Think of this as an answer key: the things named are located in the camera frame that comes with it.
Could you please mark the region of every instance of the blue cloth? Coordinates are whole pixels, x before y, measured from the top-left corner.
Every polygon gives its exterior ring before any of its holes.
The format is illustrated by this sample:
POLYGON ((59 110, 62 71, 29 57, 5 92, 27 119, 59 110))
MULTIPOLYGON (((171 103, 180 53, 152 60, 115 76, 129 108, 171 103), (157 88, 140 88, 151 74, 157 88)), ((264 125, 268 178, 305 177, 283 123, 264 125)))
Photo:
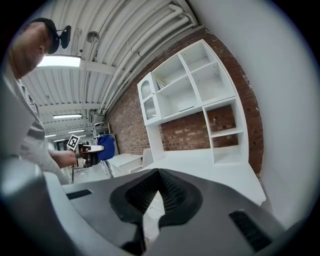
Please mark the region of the blue cloth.
POLYGON ((104 150, 98 152, 98 160, 108 160, 115 155, 115 139, 110 134, 101 135, 98 138, 98 145, 104 146, 104 150))

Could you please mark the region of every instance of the white ceiling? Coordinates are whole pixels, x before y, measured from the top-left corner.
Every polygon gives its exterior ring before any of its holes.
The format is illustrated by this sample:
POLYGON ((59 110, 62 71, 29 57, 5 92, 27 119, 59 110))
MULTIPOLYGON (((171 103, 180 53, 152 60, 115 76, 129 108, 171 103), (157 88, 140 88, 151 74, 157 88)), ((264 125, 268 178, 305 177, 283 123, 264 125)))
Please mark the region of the white ceiling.
MULTIPOLYGON (((34 14, 32 19, 52 19, 58 30, 71 25, 69 46, 67 49, 60 47, 55 54, 81 56, 80 68, 38 67, 22 79, 39 106, 46 134, 57 134, 49 139, 68 138, 68 131, 76 129, 85 129, 78 135, 91 134, 93 124, 89 122, 89 111, 100 107, 113 74, 130 48, 173 12, 168 8, 170 3, 179 3, 185 12, 191 13, 184 0, 53 0, 34 14), (79 36, 77 29, 82 30, 79 36), (94 45, 86 40, 90 31, 100 35, 94 45), (71 113, 83 113, 83 119, 52 118, 71 113)), ((179 20, 180 17, 176 17, 167 22, 141 48, 179 20)))

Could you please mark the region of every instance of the black cap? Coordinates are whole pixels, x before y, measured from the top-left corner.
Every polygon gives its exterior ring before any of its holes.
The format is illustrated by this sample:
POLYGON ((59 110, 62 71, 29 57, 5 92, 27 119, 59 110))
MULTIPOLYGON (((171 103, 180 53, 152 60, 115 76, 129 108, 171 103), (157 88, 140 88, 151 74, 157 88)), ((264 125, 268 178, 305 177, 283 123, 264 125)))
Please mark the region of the black cap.
POLYGON ((51 19, 48 19, 48 18, 36 18, 36 19, 32 20, 30 23, 33 23, 33 22, 43 22, 48 27, 48 29, 52 35, 52 37, 51 37, 52 38, 52 45, 51 45, 51 48, 50 48, 48 54, 54 54, 58 50, 59 45, 60 45, 60 38, 58 36, 55 23, 51 19))

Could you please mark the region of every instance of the red brick wall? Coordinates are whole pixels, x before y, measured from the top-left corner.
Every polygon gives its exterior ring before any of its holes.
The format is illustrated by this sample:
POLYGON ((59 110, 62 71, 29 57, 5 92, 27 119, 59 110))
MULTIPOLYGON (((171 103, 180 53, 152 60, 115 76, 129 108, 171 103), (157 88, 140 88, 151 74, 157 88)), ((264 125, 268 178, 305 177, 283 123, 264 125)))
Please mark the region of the red brick wall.
MULTIPOLYGON (((106 116, 112 132, 116 134, 119 152, 142 154, 149 148, 147 131, 139 103, 137 84, 150 71, 183 48, 204 39, 221 59, 228 70, 241 99, 247 122, 249 138, 249 163, 256 174, 261 171, 263 159, 263 128, 258 103, 250 82, 235 57, 227 47, 210 31, 203 28, 173 44, 162 54, 154 58, 130 83, 106 116)), ((211 129, 220 131, 235 125, 229 106, 212 110, 208 113, 211 129)), ((195 113, 161 125, 163 146, 166 151, 210 148, 204 114, 195 113)), ((238 144, 236 135, 215 138, 216 147, 238 144)))

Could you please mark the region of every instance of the person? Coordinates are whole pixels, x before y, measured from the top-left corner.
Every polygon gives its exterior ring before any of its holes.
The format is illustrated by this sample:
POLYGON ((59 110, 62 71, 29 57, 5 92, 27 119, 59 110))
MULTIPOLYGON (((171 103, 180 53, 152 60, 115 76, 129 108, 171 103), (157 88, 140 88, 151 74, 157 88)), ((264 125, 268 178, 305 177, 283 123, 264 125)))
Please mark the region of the person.
POLYGON ((2 76, 4 83, 35 118, 22 142, 19 156, 37 164, 43 172, 56 174, 63 185, 68 184, 69 180, 61 168, 76 164, 75 153, 72 150, 47 149, 45 128, 39 108, 27 88, 21 83, 21 78, 34 70, 45 55, 54 54, 59 45, 59 36, 52 20, 37 18, 31 21, 21 29, 11 43, 2 67, 2 76))

